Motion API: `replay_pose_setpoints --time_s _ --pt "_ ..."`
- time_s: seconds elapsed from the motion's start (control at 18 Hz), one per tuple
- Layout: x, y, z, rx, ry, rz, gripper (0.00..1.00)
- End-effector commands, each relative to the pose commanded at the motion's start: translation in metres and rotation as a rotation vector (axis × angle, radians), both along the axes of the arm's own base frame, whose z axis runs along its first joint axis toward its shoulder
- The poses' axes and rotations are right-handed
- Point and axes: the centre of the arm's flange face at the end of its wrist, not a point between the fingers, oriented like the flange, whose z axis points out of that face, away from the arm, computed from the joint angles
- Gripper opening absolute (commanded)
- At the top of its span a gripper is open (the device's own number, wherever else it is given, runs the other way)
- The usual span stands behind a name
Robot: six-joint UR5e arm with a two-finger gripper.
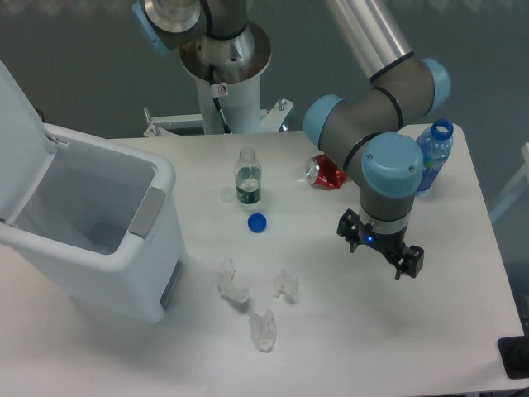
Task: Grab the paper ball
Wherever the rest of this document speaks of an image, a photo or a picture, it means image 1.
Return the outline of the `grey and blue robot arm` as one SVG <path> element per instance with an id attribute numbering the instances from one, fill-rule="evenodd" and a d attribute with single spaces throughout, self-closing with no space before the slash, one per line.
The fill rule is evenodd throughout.
<path id="1" fill-rule="evenodd" d="M 316 100 L 303 119 L 313 144 L 360 188 L 360 208 L 341 217 L 337 232 L 351 249 L 381 253 L 397 275 L 416 277 L 424 251 L 404 241 L 422 178 L 422 151 L 401 129 L 446 101 L 450 77 L 437 61 L 418 59 L 381 1 L 327 4 L 371 89 L 348 103 Z M 269 38 L 247 16 L 244 1 L 138 1 L 133 11 L 157 51 L 177 50 L 199 93 L 203 130 L 260 130 L 260 90 L 236 86 L 261 76 Z"/>

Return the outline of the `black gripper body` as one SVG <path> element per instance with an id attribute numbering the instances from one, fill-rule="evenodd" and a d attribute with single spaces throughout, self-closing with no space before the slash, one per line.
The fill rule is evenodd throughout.
<path id="1" fill-rule="evenodd" d="M 358 225 L 359 245 L 365 245 L 382 254 L 387 261 L 400 261 L 405 247 L 404 236 L 407 227 L 394 233 L 376 232 L 372 223 Z"/>

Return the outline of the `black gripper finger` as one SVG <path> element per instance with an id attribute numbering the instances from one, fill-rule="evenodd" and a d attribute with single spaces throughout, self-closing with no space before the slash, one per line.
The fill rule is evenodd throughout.
<path id="1" fill-rule="evenodd" d="M 344 237 L 349 244 L 349 252 L 354 253 L 360 245 L 360 217 L 352 209 L 347 209 L 341 216 L 336 233 Z"/>
<path id="2" fill-rule="evenodd" d="M 395 279 L 403 275 L 415 279 L 422 270 L 424 262 L 424 249 L 419 246 L 404 246 L 400 254 L 393 261 L 396 269 Z"/>

